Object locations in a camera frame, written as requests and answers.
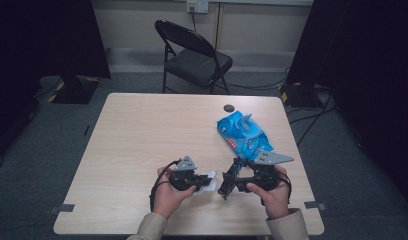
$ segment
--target folding chair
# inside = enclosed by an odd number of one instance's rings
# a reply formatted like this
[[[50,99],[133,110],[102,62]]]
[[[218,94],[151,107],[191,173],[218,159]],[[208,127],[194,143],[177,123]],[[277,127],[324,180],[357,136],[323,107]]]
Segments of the folding chair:
[[[165,43],[163,93],[167,87],[167,72],[204,89],[214,87],[225,89],[230,94],[224,74],[232,67],[232,58],[215,51],[213,46],[200,34],[166,20],[157,20],[155,29]],[[178,54],[170,43],[183,47]],[[221,80],[222,86],[216,84]]]

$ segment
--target beige sleeve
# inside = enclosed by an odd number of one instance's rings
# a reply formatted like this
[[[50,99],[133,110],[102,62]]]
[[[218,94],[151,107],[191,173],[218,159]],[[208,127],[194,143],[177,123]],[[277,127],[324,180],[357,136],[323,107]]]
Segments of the beige sleeve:
[[[303,213],[298,208],[289,210],[291,214],[275,220],[267,220],[272,236],[276,240],[308,240]]]
[[[163,235],[166,225],[167,219],[163,216],[148,213],[139,225],[138,233],[130,236],[127,240],[158,240]]]

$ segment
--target hand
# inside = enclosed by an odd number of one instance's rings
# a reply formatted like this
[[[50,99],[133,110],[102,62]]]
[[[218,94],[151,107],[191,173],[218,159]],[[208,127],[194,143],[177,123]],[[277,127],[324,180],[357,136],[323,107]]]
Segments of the hand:
[[[157,170],[158,175],[160,175],[163,169],[164,168],[159,168]],[[169,168],[166,174],[162,176],[160,179],[161,184],[155,192],[154,199],[153,212],[160,214],[166,219],[169,219],[170,215],[179,208],[183,200],[192,196],[196,188],[196,186],[192,186],[185,191],[178,191],[169,182],[169,177],[172,172],[173,170]]]
[[[276,171],[286,175],[286,169],[275,165]],[[266,214],[269,219],[277,219],[289,215],[288,211],[288,185],[280,181],[279,186],[273,190],[265,191],[259,186],[248,183],[247,188],[264,201]]]

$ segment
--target wall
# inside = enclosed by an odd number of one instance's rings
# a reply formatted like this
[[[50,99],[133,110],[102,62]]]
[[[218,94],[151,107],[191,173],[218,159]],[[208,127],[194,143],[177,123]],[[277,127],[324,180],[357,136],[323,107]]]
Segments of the wall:
[[[157,19],[193,28],[184,1],[95,0],[93,5],[106,48],[163,49],[154,29]],[[294,52],[310,11],[308,1],[302,5],[210,2],[208,14],[195,15],[196,29],[214,45],[217,41],[219,50]]]

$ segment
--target tabletop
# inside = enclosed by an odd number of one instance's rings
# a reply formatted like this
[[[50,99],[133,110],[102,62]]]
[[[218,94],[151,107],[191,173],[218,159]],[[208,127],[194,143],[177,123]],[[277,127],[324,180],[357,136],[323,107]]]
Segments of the tabletop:
[[[104,104],[67,193],[72,212],[58,214],[57,234],[135,234],[150,212],[149,195],[157,169],[188,155],[197,174],[216,171],[217,188],[235,157],[217,132],[231,104],[252,113],[274,151],[292,156],[283,163],[291,179],[291,208],[303,210],[310,235],[324,231],[282,102],[276,97],[113,93]],[[241,175],[252,174],[243,169]],[[236,189],[225,201],[204,192],[186,199],[171,216],[165,235],[270,235],[258,196]]]

